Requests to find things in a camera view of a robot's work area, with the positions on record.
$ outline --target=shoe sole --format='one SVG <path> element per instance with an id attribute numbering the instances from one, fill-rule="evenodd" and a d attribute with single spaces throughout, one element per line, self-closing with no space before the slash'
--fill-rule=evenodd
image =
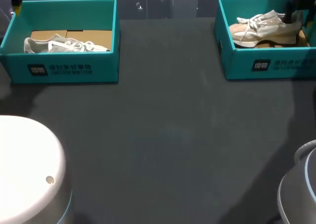
<path id="1" fill-rule="evenodd" d="M 273 36 L 273 37 L 262 38 L 260 40 L 255 40 L 255 41 L 233 40 L 233 42 L 236 45 L 240 45 L 242 47 L 254 48 L 258 43 L 260 43 L 264 40 L 272 41 L 274 43 L 282 44 L 282 45 L 294 45 L 294 44 L 296 44 L 296 36 L 290 36 L 290 37 Z"/>

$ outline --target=black logo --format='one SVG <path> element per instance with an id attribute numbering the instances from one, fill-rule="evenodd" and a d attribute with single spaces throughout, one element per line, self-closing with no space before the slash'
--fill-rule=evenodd
<path id="1" fill-rule="evenodd" d="M 219 55 L 222 55 L 222 43 L 221 43 L 221 40 L 218 41 L 217 43 L 217 47 L 218 47 L 218 52 L 219 52 Z"/>
<path id="2" fill-rule="evenodd" d="M 255 60 L 252 71 L 267 71 L 271 60 Z"/>
<path id="3" fill-rule="evenodd" d="M 33 76 L 47 76 L 45 66 L 42 64 L 30 64 L 28 67 Z"/>

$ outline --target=shoe box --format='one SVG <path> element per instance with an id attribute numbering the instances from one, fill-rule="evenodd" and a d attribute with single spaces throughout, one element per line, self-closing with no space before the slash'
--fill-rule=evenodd
<path id="1" fill-rule="evenodd" d="M 255 48 L 239 48 L 230 34 L 229 26 L 237 23 L 237 17 L 271 10 L 284 13 L 289 1 L 219 0 L 214 31 L 226 79 L 316 78 L 315 23 L 303 27 L 295 45 L 262 42 Z"/>
<path id="2" fill-rule="evenodd" d="M 53 35 L 108 48 L 108 52 L 24 53 L 24 39 Z M 0 46 L 13 83 L 117 82 L 120 27 L 116 0 L 23 1 Z"/>

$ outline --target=table surface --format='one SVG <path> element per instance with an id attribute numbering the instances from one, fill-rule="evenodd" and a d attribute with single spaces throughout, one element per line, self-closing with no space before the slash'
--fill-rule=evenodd
<path id="1" fill-rule="evenodd" d="M 75 224 L 261 224 L 315 138 L 314 81 L 225 80 L 214 19 L 121 21 L 118 84 L 10 85 L 72 170 Z"/>

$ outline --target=sneaker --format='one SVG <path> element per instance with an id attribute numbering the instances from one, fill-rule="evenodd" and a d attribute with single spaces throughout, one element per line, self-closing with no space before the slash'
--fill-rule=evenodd
<path id="1" fill-rule="evenodd" d="M 237 18 L 238 24 L 229 27 L 233 42 L 243 47 L 255 47 L 264 40 L 278 44 L 295 44 L 296 35 L 303 26 L 303 12 L 292 14 L 292 23 L 282 22 L 284 14 L 272 10 L 266 14 L 258 14 L 250 19 Z"/>
<path id="2" fill-rule="evenodd" d="M 52 52 L 100 52 L 109 49 L 95 45 L 91 41 L 82 42 L 73 38 L 65 38 L 59 34 L 49 40 L 34 40 L 30 37 L 24 40 L 26 53 L 52 53 Z"/>

